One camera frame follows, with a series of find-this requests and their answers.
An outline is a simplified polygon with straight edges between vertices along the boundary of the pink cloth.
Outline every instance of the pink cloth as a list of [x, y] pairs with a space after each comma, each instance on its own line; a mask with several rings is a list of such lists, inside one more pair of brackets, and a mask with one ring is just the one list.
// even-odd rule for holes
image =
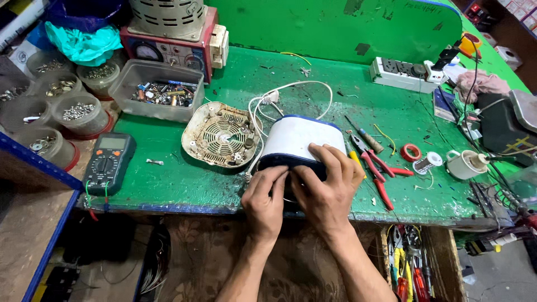
[[[474, 82], [475, 72], [469, 70], [459, 76], [457, 81], [456, 90], [459, 92], [461, 102], [466, 101], [466, 96], [472, 83]], [[477, 70], [477, 80], [475, 81], [474, 88], [468, 98], [468, 104], [472, 104], [477, 100], [477, 93], [490, 93], [490, 94], [507, 94], [511, 88], [507, 84], [507, 81], [502, 80], [495, 74], [487, 75], [487, 72], [481, 69]]]

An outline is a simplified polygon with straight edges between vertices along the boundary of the knob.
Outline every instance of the knob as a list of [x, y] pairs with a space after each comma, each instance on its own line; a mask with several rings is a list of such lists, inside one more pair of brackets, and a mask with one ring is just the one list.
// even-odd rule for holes
[[109, 157], [106, 157], [104, 159], [98, 159], [95, 162], [95, 171], [97, 173], [106, 173], [112, 170], [113, 166], [114, 166], [114, 162]]

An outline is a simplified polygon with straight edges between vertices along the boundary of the fan grille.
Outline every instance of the fan grille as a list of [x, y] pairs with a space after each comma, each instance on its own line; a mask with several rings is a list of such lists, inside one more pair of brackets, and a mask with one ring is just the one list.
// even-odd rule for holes
[[238, 124], [219, 119], [205, 128], [203, 139], [208, 143], [208, 150], [216, 155], [226, 156], [238, 152], [246, 141]]

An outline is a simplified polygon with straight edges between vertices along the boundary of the power plug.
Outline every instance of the power plug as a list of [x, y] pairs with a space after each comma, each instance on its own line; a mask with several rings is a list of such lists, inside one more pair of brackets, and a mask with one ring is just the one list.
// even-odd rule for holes
[[265, 98], [276, 104], [280, 98], [280, 92], [278, 90], [274, 90]]

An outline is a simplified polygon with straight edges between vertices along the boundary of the digital multimeter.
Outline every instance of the digital multimeter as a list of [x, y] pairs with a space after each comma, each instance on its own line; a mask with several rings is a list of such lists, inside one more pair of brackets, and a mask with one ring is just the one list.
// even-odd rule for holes
[[129, 134], [103, 133], [99, 135], [82, 184], [94, 196], [113, 195], [123, 183], [125, 171], [133, 158], [136, 141]]

